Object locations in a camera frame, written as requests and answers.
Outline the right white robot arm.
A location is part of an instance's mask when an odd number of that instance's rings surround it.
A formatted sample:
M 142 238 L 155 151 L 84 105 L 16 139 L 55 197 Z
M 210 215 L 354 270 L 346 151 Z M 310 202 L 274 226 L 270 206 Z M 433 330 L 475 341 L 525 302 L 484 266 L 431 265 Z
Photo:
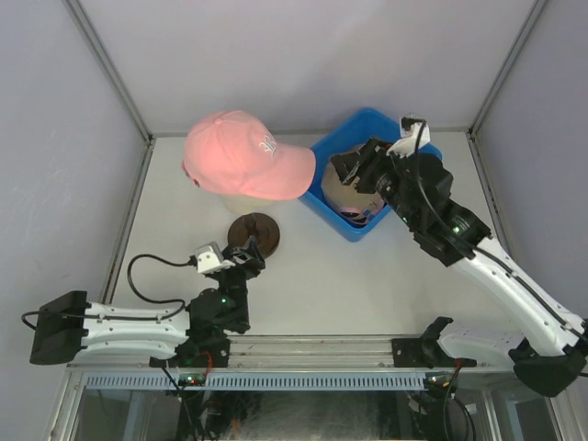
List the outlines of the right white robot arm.
M 502 350 L 501 358 L 529 389 L 554 398 L 582 375 L 585 319 L 554 300 L 483 221 L 451 199 L 453 175 L 441 159 L 420 151 L 401 155 L 371 138 L 330 162 L 343 185 L 380 195 L 424 252 L 479 283 L 510 315 L 522 336 Z

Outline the pink baseball cap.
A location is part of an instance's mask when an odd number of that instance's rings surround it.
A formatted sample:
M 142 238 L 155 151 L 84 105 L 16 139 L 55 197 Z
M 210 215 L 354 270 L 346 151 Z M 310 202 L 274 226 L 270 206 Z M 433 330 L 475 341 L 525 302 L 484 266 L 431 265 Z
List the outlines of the pink baseball cap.
M 309 189 L 316 159 L 309 148 L 277 141 L 257 117 L 233 110 L 192 127 L 182 168 L 198 187 L 217 195 L 282 201 Z

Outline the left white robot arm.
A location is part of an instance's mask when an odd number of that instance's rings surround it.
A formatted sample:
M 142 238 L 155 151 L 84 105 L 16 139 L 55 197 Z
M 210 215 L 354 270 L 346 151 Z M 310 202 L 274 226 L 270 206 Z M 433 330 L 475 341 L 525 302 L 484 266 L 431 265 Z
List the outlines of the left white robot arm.
M 150 300 L 147 309 L 92 302 L 74 290 L 41 306 L 33 315 L 29 362 L 69 364 L 88 356 L 137 356 L 152 368 L 225 368 L 230 334 L 250 329 L 248 287 L 266 262 L 257 240 L 220 249 L 206 244 L 184 263 L 217 282 L 190 300 Z

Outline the beige cap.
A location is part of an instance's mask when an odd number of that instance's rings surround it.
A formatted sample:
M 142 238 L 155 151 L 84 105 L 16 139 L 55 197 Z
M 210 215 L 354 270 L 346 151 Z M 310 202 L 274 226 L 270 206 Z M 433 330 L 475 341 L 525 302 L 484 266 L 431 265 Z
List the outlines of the beige cap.
M 322 176 L 321 189 L 327 205 L 338 214 L 344 211 L 362 211 L 364 209 L 381 209 L 385 202 L 377 193 L 361 194 L 352 186 L 340 183 L 334 167 L 327 162 Z

